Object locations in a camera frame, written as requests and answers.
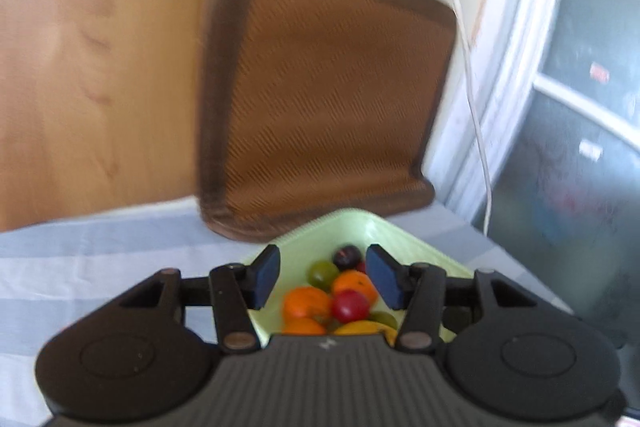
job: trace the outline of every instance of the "bowl of fruit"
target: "bowl of fruit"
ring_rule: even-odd
[[[271,242],[280,248],[280,277],[266,306],[250,311],[263,345],[275,333],[383,333],[393,344],[404,312],[390,310],[369,280],[364,253],[370,245],[381,245],[402,264],[436,264],[450,277],[472,276],[435,248],[363,210],[339,210]],[[448,341],[452,333],[442,330],[441,336]]]

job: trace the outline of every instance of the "green basket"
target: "green basket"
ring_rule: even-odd
[[[316,219],[271,242],[280,248],[280,277],[266,306],[258,312],[250,312],[263,346],[272,333],[282,330],[281,309],[285,294],[297,286],[306,285],[306,270],[310,264],[330,260],[332,254],[344,245],[355,245],[364,254],[369,245],[377,243],[402,264],[423,261],[443,267],[451,277],[472,277],[462,264],[413,235],[375,214],[352,208]],[[392,313],[399,324],[404,317],[404,312],[389,310],[382,299],[374,309]],[[453,334],[444,328],[441,336],[445,341],[453,338]]]

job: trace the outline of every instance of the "green fruit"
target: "green fruit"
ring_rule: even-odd
[[[379,324],[384,324],[385,326],[389,326],[390,328],[398,329],[398,321],[396,318],[387,312],[371,312],[369,315],[369,320],[377,322]]]
[[[316,261],[306,271],[306,281],[316,288],[328,292],[340,270],[331,261]]]

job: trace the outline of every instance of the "gray and white striped cloth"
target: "gray and white striped cloth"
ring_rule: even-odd
[[[554,299],[522,265],[439,203],[390,221],[470,269],[493,267]],[[259,248],[212,233],[193,199],[0,234],[0,427],[48,418],[33,365],[62,328],[162,267],[200,277]],[[212,340],[209,310],[190,311],[187,325]]]

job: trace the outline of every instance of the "wooden panel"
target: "wooden panel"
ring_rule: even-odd
[[[0,230],[193,192],[204,0],[0,0]]]

